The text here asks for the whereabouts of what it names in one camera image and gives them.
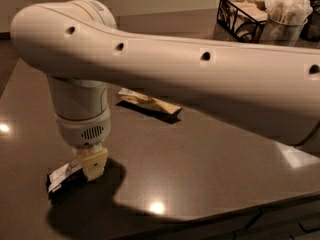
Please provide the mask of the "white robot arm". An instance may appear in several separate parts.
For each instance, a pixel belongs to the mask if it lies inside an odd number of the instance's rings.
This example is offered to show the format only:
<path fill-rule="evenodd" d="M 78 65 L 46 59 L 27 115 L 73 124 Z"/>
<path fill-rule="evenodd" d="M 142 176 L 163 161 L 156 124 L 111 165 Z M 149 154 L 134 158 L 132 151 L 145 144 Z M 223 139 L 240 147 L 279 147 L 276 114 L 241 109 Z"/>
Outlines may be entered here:
<path fill-rule="evenodd" d="M 320 153 L 320 53 L 314 49 L 143 35 L 117 29 L 95 0 L 34 4 L 13 18 L 20 57 L 46 74 L 58 129 L 85 175 L 102 175 L 108 84 L 193 107 Z"/>

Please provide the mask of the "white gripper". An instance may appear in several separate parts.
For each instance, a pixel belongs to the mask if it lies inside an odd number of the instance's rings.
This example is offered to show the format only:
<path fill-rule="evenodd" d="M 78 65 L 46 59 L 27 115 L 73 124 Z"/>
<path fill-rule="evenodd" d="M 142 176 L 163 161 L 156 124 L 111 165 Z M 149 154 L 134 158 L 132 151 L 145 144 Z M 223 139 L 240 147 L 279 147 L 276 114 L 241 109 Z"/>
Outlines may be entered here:
<path fill-rule="evenodd" d="M 73 147 L 72 153 L 79 160 L 86 178 L 93 181 L 102 176 L 108 150 L 103 146 L 92 145 L 103 142 L 110 134 L 110 111 L 105 109 L 100 115 L 86 120 L 69 120 L 57 116 L 56 123 L 63 140 Z"/>

